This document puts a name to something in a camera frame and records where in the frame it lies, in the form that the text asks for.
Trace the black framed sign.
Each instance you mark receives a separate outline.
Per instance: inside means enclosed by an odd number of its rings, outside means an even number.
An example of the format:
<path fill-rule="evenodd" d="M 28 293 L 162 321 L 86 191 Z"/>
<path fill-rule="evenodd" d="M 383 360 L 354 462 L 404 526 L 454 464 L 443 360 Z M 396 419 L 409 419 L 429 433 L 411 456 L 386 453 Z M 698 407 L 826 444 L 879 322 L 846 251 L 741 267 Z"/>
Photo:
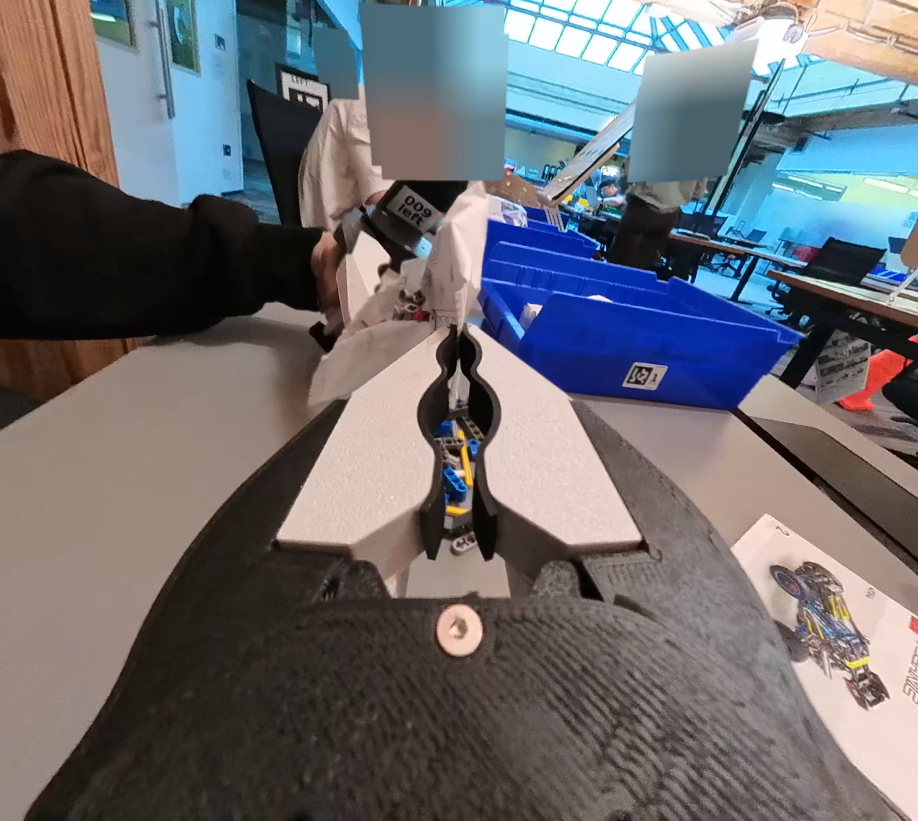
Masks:
<path fill-rule="evenodd" d="M 314 74 L 282 63 L 275 64 L 277 93 L 285 100 L 325 112 L 330 100 L 329 87 Z"/>

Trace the wooden desk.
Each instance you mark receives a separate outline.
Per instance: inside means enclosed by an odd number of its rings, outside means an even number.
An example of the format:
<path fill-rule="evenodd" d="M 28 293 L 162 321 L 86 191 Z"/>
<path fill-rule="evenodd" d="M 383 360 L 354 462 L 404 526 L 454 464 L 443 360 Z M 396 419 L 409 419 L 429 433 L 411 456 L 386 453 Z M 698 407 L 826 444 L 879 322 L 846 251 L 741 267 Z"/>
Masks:
<path fill-rule="evenodd" d="M 774 253 L 676 230 L 668 236 L 668 246 L 664 253 L 665 268 L 673 276 L 694 284 L 702 261 L 716 255 L 742 261 L 740 278 L 729 299 L 734 303 L 743 303 L 743 291 L 760 264 L 771 264 L 779 269 L 798 267 L 796 261 Z"/>
<path fill-rule="evenodd" d="M 910 340 L 917 333 L 915 292 L 904 289 L 883 293 L 862 285 L 776 271 L 767 276 L 788 287 L 790 310 L 811 323 L 779 377 L 791 389 L 800 385 L 835 331 L 916 362 L 917 345 Z"/>

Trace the white printed paper bag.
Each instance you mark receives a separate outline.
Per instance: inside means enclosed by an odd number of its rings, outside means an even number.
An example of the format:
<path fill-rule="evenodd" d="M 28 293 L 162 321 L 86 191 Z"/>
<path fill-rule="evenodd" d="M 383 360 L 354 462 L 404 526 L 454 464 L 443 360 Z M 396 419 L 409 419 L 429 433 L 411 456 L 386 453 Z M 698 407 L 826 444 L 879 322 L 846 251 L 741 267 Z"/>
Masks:
<path fill-rule="evenodd" d="M 348 397 L 441 325 L 463 325 L 481 285 L 489 206 L 483 184 L 459 194 L 434 236 L 430 256 L 412 261 L 391 293 L 391 319 L 369 328 L 346 328 L 317 364 L 308 408 L 317 413 Z"/>

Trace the white printed sign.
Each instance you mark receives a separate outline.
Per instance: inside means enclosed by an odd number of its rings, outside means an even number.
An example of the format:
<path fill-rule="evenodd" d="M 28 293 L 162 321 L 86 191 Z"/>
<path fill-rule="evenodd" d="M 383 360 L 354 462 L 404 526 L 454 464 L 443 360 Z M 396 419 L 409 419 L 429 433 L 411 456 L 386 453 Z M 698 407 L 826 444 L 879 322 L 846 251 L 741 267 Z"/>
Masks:
<path fill-rule="evenodd" d="M 834 330 L 813 366 L 815 402 L 832 404 L 864 389 L 871 349 L 866 341 Z"/>

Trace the white instruction booklet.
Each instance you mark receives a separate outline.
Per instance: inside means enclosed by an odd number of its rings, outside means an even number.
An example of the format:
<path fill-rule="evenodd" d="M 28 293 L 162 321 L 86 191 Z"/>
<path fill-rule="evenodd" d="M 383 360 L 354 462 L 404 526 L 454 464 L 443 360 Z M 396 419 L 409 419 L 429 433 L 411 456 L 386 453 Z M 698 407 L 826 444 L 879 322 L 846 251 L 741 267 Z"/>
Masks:
<path fill-rule="evenodd" d="M 916 819 L 916 613 L 770 514 L 732 552 L 835 742 L 906 819 Z"/>

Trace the black office chair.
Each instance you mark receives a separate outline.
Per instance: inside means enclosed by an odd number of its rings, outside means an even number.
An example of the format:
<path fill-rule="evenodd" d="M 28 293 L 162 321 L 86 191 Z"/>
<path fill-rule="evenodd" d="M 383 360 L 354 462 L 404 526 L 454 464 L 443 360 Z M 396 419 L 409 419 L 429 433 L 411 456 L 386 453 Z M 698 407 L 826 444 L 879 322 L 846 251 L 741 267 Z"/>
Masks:
<path fill-rule="evenodd" d="M 828 237 L 803 266 L 790 269 L 788 273 L 836 284 L 858 285 L 880 263 L 885 253 L 885 248 Z"/>
<path fill-rule="evenodd" d="M 247 80 L 256 136 L 281 224 L 301 227 L 300 165 L 321 119 L 319 109 L 282 98 Z"/>

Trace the white numbered paper bag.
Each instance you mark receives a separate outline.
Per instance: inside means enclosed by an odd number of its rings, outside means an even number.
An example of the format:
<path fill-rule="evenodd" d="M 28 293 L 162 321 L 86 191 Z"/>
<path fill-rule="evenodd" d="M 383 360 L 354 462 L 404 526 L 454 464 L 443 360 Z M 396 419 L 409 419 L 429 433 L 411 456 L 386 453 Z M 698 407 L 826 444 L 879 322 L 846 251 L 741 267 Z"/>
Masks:
<path fill-rule="evenodd" d="M 612 303 L 611 299 L 609 299 L 606 296 L 599 295 L 599 294 L 591 295 L 588 297 L 588 299 L 592 301 L 603 302 L 603 303 Z M 527 302 L 524 304 L 520 317 L 519 317 L 519 322 L 521 324 L 523 331 L 528 331 L 530 329 L 533 322 L 537 319 L 539 314 L 542 312 L 543 308 L 544 308 L 544 305 L 542 303 Z"/>

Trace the large blue plastic bin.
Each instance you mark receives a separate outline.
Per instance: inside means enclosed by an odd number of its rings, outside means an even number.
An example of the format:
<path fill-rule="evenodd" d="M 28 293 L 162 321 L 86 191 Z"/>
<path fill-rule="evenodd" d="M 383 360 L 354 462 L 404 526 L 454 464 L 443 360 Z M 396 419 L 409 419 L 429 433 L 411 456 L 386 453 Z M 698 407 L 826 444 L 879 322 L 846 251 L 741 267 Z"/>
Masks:
<path fill-rule="evenodd" d="M 612 303 L 589 300 L 602 295 Z M 544 308 L 528 331 L 527 302 Z M 484 329 L 574 394 L 737 408 L 800 334 L 678 278 L 501 242 L 485 261 Z"/>

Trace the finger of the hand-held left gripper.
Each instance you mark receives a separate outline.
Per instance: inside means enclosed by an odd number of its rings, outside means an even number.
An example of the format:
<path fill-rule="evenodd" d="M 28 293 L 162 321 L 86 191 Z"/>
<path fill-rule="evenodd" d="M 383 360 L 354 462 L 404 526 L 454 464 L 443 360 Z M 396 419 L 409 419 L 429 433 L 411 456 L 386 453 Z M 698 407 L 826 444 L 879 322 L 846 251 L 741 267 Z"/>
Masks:
<path fill-rule="evenodd" d="M 359 229 L 339 264 L 337 284 L 344 328 L 369 328 L 391 319 L 391 293 L 384 275 L 391 257 L 376 238 Z"/>

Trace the person's left hand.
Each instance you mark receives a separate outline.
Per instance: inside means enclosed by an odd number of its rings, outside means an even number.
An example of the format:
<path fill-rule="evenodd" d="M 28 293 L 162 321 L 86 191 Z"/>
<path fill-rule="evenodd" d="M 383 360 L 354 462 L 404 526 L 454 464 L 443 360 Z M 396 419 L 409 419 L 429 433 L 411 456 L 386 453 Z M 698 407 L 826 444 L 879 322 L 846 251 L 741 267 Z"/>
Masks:
<path fill-rule="evenodd" d="M 326 330 L 338 333 L 343 326 L 339 296 L 339 268 L 346 247 L 334 234 L 324 232 L 312 252 L 310 265 L 315 279 L 317 307 L 324 316 Z"/>

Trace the orange traffic cone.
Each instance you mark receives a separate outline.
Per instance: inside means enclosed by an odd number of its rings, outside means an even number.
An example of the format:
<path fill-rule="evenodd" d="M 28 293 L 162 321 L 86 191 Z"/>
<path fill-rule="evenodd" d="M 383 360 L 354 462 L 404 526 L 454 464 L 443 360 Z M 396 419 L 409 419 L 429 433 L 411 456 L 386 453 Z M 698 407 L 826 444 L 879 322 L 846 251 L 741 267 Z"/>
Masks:
<path fill-rule="evenodd" d="M 907 358 L 887 349 L 878 352 L 869 360 L 864 389 L 834 402 L 835 405 L 853 413 L 872 411 L 872 397 L 899 376 L 909 364 Z"/>

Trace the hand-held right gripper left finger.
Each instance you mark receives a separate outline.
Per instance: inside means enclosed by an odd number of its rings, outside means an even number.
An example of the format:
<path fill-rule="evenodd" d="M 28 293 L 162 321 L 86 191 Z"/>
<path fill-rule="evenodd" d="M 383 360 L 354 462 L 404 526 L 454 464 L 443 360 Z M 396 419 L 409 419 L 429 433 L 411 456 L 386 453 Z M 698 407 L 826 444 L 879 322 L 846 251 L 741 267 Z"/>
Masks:
<path fill-rule="evenodd" d="M 384 579 L 437 559 L 442 452 L 455 325 L 426 336 L 339 405 L 339 416 L 276 534 L 285 549 L 373 564 Z"/>

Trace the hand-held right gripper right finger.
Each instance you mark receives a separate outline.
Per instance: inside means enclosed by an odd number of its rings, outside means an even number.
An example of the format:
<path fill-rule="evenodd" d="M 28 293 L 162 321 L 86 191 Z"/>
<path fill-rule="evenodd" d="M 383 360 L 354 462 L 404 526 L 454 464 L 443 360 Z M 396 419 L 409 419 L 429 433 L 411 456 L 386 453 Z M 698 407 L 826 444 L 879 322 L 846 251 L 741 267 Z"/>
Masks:
<path fill-rule="evenodd" d="M 639 550 L 642 533 L 568 394 L 471 324 L 461 369 L 483 434 L 472 502 L 483 558 L 534 580 L 552 561 Z"/>

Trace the wooden cabinet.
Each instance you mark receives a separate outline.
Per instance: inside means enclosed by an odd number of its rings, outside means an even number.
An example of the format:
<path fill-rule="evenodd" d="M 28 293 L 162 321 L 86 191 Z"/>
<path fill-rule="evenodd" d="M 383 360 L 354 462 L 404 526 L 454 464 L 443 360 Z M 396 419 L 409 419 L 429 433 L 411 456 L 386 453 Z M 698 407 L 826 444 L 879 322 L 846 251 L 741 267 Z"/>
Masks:
<path fill-rule="evenodd" d="M 109 112 L 95 30 L 79 0 L 2 0 L 2 139 L 2 154 L 55 158 L 110 185 Z M 2 387 L 47 402 L 125 356 L 134 338 L 2 338 Z"/>

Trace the pile of lego pieces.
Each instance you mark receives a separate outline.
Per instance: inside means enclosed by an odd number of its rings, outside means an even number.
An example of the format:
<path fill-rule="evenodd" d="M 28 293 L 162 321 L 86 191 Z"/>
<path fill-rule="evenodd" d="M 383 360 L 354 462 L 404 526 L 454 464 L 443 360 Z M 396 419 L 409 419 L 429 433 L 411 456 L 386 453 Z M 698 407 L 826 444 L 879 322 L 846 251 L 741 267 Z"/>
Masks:
<path fill-rule="evenodd" d="M 464 326 L 454 322 L 431 333 L 432 373 L 423 383 L 415 414 L 423 449 L 432 461 L 422 474 L 430 477 L 417 509 L 421 550 L 428 560 L 438 557 L 443 540 L 472 536 L 472 502 L 475 470 L 468 443 L 481 434 L 463 431 L 461 423 L 472 417 L 467 402 L 452 401 L 453 379 L 460 363 Z"/>

